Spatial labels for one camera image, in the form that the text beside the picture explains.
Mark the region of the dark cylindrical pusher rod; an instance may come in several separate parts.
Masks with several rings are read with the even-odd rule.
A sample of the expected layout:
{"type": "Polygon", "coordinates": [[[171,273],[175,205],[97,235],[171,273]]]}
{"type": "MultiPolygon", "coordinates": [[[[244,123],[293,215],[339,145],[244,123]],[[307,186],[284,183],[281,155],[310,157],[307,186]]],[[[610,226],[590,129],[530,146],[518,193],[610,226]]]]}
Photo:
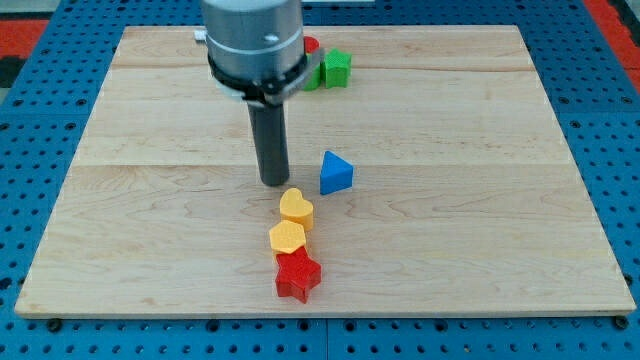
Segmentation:
{"type": "Polygon", "coordinates": [[[275,187],[289,179],[284,107],[248,105],[260,179],[275,187]]]}

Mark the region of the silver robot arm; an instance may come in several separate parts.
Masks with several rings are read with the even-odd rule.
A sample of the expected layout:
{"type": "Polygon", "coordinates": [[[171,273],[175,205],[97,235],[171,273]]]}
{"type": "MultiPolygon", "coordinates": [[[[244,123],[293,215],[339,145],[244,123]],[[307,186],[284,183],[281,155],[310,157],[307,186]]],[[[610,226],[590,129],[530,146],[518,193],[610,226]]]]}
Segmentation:
{"type": "Polygon", "coordinates": [[[305,52],[299,0],[203,0],[213,78],[247,104],[260,179],[289,179],[284,103],[310,82],[322,48],[305,52]]]}

